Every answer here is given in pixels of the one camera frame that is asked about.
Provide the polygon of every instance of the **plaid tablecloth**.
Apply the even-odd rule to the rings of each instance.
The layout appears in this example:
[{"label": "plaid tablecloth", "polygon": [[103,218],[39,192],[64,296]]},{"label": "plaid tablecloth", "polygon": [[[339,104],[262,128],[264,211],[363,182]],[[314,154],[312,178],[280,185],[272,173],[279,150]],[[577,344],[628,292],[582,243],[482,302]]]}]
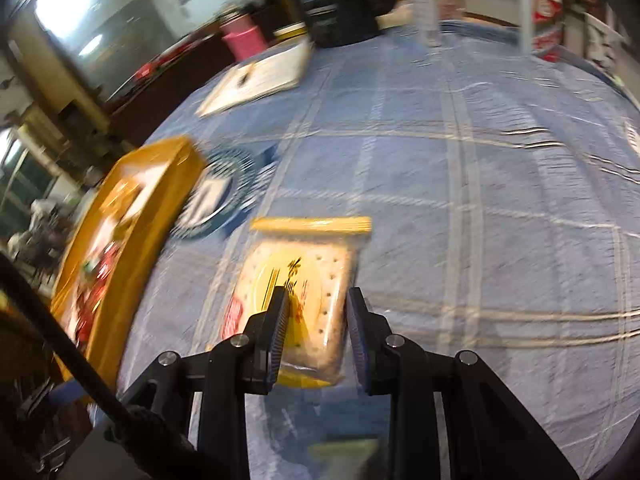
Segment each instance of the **plaid tablecloth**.
[{"label": "plaid tablecloth", "polygon": [[[637,110],[598,78],[514,46],[402,29],[318,50],[299,88],[198,118],[194,92],[149,139],[260,152],[278,169],[253,215],[369,215],[356,284],[426,349],[475,348],[585,478],[640,409]],[[250,243],[170,238],[120,372],[217,341]],[[388,399],[363,396],[346,351],[335,388],[247,400],[255,478],[318,478],[310,444],[386,434]],[[197,416],[191,434],[197,425]]]}]

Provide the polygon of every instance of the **metal screw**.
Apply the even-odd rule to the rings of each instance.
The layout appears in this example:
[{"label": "metal screw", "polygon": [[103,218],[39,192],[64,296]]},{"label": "metal screw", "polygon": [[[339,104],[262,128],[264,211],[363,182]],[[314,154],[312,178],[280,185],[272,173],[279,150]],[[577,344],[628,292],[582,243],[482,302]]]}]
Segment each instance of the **metal screw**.
[{"label": "metal screw", "polygon": [[158,356],[158,362],[162,366],[168,366],[175,363],[175,360],[178,358],[178,354],[175,352],[162,352]]},{"label": "metal screw", "polygon": [[247,334],[236,334],[235,336],[232,336],[229,342],[231,343],[231,346],[240,348],[249,342],[249,336]]},{"label": "metal screw", "polygon": [[385,343],[391,346],[391,348],[398,348],[404,344],[404,337],[398,334],[392,334],[386,336]]},{"label": "metal screw", "polygon": [[478,362],[478,356],[471,350],[463,350],[462,352],[460,352],[458,358],[460,359],[460,362],[469,366],[474,365]]}]

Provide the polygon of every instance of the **pink container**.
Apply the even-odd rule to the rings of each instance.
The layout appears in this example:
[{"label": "pink container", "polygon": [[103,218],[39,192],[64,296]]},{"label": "pink container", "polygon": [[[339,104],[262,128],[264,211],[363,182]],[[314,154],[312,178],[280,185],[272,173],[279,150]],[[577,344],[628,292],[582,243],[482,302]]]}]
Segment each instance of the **pink container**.
[{"label": "pink container", "polygon": [[267,49],[267,44],[257,25],[244,32],[230,32],[223,36],[222,39],[226,41],[226,45],[234,53],[238,61],[247,59]]}]

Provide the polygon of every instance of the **yellow box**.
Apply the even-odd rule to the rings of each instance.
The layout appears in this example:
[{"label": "yellow box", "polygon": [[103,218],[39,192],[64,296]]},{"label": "yellow box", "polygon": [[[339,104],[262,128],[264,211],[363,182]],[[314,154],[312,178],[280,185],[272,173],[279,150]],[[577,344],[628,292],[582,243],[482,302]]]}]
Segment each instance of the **yellow box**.
[{"label": "yellow box", "polygon": [[[94,315],[85,357],[107,385],[114,389],[133,316],[152,267],[169,229],[196,184],[205,159],[187,136],[160,140],[123,156],[109,172],[94,202],[69,244],[56,280],[51,312],[58,322],[65,314],[78,272],[107,220],[101,211],[111,191],[123,179],[143,174],[159,176],[138,195],[142,208],[132,218],[120,256],[107,282],[107,290]],[[65,380],[71,373],[58,359]]]}]

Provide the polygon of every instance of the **black cable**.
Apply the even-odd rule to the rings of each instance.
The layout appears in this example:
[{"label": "black cable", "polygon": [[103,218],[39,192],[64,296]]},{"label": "black cable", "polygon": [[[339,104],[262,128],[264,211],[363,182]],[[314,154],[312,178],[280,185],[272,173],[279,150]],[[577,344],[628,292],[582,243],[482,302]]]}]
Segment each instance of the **black cable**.
[{"label": "black cable", "polygon": [[94,368],[68,338],[49,309],[42,303],[31,285],[14,267],[5,254],[0,253],[0,290],[12,300],[12,305],[40,332],[54,352],[100,409],[117,425],[127,428],[131,416],[104,384]]}]

